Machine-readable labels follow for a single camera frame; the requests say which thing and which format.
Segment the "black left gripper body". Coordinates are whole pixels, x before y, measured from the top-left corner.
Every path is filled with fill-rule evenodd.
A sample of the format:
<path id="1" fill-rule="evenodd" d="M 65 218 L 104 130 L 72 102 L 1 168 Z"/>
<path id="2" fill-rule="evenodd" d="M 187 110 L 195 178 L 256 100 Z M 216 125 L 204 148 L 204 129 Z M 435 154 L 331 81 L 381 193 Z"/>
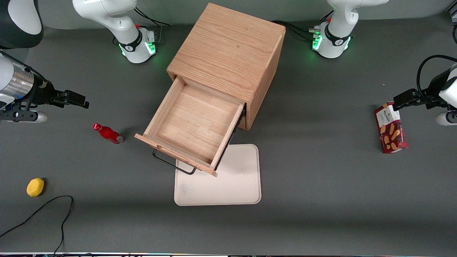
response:
<path id="1" fill-rule="evenodd" d="M 447 79 L 450 75 L 450 70 L 446 70 L 441 74 L 435 76 L 431 81 L 427 88 L 427 109 L 433 109 L 435 107 L 442 107 L 447 109 L 448 104 L 445 100 L 443 100 L 439 93 L 444 88 L 445 84 L 447 83 Z"/>

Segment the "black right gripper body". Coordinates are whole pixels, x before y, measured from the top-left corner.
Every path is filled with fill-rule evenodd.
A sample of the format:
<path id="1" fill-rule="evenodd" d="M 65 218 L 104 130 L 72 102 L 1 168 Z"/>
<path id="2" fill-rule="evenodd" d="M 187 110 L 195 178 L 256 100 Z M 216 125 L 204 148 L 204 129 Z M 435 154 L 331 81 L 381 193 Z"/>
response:
<path id="1" fill-rule="evenodd" d="M 49 80 L 34 77 L 33 86 L 25 96 L 25 101 L 34 105 L 43 105 L 50 102 L 55 97 L 55 88 Z"/>

